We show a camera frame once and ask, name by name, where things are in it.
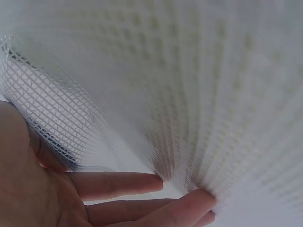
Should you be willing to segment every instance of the rolled mesh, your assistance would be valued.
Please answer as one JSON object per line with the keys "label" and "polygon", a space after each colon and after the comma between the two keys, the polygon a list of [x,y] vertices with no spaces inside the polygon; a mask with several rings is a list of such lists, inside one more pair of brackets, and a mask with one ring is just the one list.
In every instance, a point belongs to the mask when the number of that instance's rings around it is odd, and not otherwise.
{"label": "rolled mesh", "polygon": [[0,92],[70,171],[204,188],[214,226],[299,226],[302,4],[4,1]]}

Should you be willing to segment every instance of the white surface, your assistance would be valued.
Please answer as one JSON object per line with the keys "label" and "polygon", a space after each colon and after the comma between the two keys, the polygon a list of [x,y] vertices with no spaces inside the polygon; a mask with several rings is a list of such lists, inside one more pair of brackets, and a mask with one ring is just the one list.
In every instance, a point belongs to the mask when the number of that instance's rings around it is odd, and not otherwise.
{"label": "white surface", "polygon": [[302,225],[303,2],[6,3],[0,90],[67,165],[206,188],[214,227]]}

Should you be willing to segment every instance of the mesh netting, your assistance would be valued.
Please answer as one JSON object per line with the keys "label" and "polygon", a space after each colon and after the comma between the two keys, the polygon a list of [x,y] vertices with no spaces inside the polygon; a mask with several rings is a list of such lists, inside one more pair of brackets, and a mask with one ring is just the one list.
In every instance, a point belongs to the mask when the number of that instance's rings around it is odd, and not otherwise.
{"label": "mesh netting", "polygon": [[0,91],[70,170],[133,170],[137,157],[182,193],[209,190],[217,212],[246,182],[291,214],[279,226],[298,223],[300,1],[7,5]]}

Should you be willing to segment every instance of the grid pattern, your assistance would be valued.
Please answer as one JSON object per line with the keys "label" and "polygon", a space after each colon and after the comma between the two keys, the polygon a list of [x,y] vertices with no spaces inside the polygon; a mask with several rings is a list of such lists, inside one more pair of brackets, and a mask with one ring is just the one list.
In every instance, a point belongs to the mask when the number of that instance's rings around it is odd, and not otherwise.
{"label": "grid pattern", "polygon": [[115,131],[216,212],[248,177],[303,212],[301,3],[68,3],[3,26],[0,88],[71,169]]}

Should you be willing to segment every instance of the palm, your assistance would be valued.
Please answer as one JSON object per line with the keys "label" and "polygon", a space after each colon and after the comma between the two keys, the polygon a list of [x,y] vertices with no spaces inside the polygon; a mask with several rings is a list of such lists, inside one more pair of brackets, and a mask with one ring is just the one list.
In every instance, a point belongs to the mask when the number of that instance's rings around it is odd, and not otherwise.
{"label": "palm", "polygon": [[[4,226],[12,227],[183,227],[214,220],[208,211],[215,201],[201,190],[183,197],[179,205],[163,199],[85,206],[83,200],[158,191],[163,183],[149,174],[67,173],[14,107],[0,102],[0,110],[0,224],[4,220]],[[185,219],[178,212],[185,212]]]}

